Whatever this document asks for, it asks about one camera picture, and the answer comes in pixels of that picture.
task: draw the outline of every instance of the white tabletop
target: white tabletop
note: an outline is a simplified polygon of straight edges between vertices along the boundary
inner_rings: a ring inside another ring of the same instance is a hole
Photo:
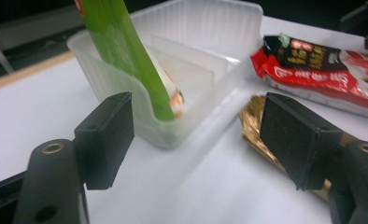
[[[362,50],[361,37],[264,17],[262,34],[279,33]],[[274,91],[254,74],[249,73],[247,84],[239,94],[241,105],[251,94]],[[368,141],[367,118],[295,99]],[[1,87],[0,181],[24,171],[36,146],[73,139],[74,129],[98,104],[75,59]],[[187,141],[161,150],[137,136],[113,188],[87,191],[91,223],[331,222],[324,201],[296,191],[285,174],[242,139],[239,119],[225,122],[221,137],[205,134],[215,140],[199,146]]]

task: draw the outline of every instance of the transparent plastic tray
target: transparent plastic tray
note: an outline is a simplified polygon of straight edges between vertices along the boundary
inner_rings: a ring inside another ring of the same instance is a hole
[[[261,44],[262,9],[239,1],[176,0],[131,17],[143,44],[182,90],[188,110],[179,119],[157,120],[144,86],[104,63],[87,31],[67,45],[99,101],[131,91],[134,131],[158,147],[177,147],[243,81],[249,55]]]

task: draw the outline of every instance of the red wrapper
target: red wrapper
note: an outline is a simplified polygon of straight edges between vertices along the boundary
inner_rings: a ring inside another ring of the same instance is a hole
[[[266,36],[250,58],[270,85],[368,117],[368,54],[281,35]]]

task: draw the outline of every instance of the green snack stick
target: green snack stick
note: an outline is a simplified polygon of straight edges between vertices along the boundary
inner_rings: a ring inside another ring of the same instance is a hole
[[[157,119],[174,119],[169,94],[137,35],[123,0],[81,0],[76,4],[102,59],[143,83]]]

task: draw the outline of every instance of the food item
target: food item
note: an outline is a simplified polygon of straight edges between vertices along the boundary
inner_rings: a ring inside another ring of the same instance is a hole
[[[368,117],[368,54],[276,35],[251,60],[278,89]]]
[[[76,0],[76,5],[103,61],[141,81],[157,119],[178,118],[186,108],[181,91],[143,46],[123,0]]]
[[[282,164],[263,143],[260,138],[260,129],[262,124],[262,113],[265,106],[265,95],[253,95],[248,100],[248,104],[240,111],[239,118],[242,123],[243,138],[250,145],[260,152],[269,162],[275,165],[281,171],[285,171]],[[331,183],[326,180],[323,189],[313,190],[320,198],[327,201],[328,190]]]

